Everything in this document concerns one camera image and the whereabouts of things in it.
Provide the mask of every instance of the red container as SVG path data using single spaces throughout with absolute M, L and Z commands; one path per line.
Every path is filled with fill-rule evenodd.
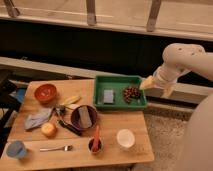
M 42 104 L 51 102 L 56 98 L 57 89 L 53 84 L 43 84 L 39 86 L 35 92 L 35 98 Z

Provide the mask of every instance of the blue cup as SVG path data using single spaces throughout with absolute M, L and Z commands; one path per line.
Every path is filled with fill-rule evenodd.
M 21 159 L 27 155 L 27 149 L 22 141 L 13 141 L 8 146 L 6 153 L 9 157 Z

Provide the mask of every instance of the fork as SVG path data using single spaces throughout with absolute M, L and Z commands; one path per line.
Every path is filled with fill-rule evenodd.
M 40 148 L 40 152 L 45 152 L 45 151 L 56 151 L 56 150 L 62 150 L 62 151 L 71 151 L 73 148 L 72 145 L 66 145 L 63 147 L 59 147 L 59 148 Z

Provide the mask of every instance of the black wall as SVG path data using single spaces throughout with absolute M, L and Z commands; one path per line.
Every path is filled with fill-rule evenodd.
M 213 42 L 0 20 L 0 56 L 146 77 L 162 63 L 170 43 Z M 212 86 L 193 73 L 179 82 Z

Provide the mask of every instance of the paper cup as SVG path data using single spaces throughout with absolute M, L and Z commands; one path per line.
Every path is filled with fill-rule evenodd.
M 129 129 L 121 129 L 117 133 L 117 142 L 122 149 L 128 150 L 135 144 L 135 136 Z
M 6 153 L 9 157 L 21 159 L 27 155 L 27 149 L 22 141 L 13 141 L 8 146 Z
M 89 148 L 91 154 L 98 154 L 98 153 L 103 149 L 103 143 L 101 142 L 101 140 L 99 140 L 99 142 L 98 142 L 98 151 L 93 152 L 93 151 L 92 151 L 93 141 L 94 141 L 94 139 L 91 139 L 91 140 L 89 141 L 88 148 Z

